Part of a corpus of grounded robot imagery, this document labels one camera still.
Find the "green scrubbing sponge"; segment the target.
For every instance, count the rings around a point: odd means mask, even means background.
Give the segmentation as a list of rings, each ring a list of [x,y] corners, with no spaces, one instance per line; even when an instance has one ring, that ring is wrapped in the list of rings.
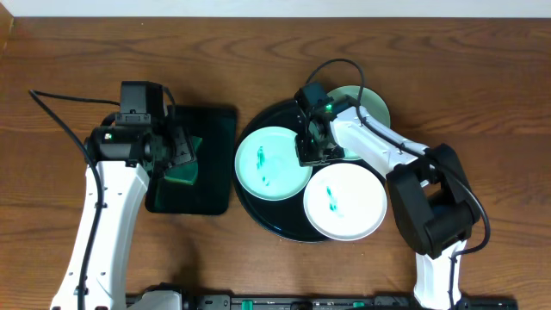
[[[195,184],[198,174],[199,165],[198,161],[195,161],[168,169],[164,174],[164,180],[191,186]]]

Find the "light green plate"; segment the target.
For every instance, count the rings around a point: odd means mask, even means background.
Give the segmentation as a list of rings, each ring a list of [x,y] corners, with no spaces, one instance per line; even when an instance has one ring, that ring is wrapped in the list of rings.
[[[346,85],[338,87],[327,93],[328,97],[333,99],[325,105],[326,112],[337,113],[336,104],[337,101],[342,100],[345,96],[351,96],[357,99],[360,87],[357,85]],[[378,122],[386,127],[391,126],[390,113],[386,103],[383,99],[374,91],[363,88],[360,104],[373,116]]]
[[[288,199],[301,192],[313,173],[299,164],[297,133],[285,127],[263,127],[239,144],[234,165],[239,184],[265,201]]]

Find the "light green plate top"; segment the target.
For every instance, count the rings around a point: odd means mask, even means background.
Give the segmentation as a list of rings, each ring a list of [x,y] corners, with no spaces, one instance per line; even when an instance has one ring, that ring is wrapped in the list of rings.
[[[357,85],[346,85],[338,87],[327,93],[328,97],[333,99],[325,105],[326,112],[337,113],[336,104],[337,101],[342,100],[345,96],[351,96],[357,99],[360,87]],[[391,126],[390,113],[386,103],[383,99],[374,91],[363,88],[360,104],[373,116],[378,122],[386,127]]]

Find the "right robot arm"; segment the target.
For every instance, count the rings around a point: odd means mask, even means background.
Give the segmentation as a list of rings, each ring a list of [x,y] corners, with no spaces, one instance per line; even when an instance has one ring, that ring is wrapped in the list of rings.
[[[400,235],[416,253],[418,304],[455,308],[461,257],[489,241],[466,247],[474,224],[489,219],[455,151],[408,140],[360,106],[329,103],[301,113],[299,162],[321,168],[303,197],[311,225],[331,239],[360,239],[380,225],[390,203]]]

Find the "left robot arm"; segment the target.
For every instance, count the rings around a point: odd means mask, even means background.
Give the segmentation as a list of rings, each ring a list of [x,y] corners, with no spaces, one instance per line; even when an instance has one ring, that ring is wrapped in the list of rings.
[[[201,139],[181,126],[96,127],[84,148],[84,208],[53,309],[124,309],[135,221],[153,177],[195,162]]]

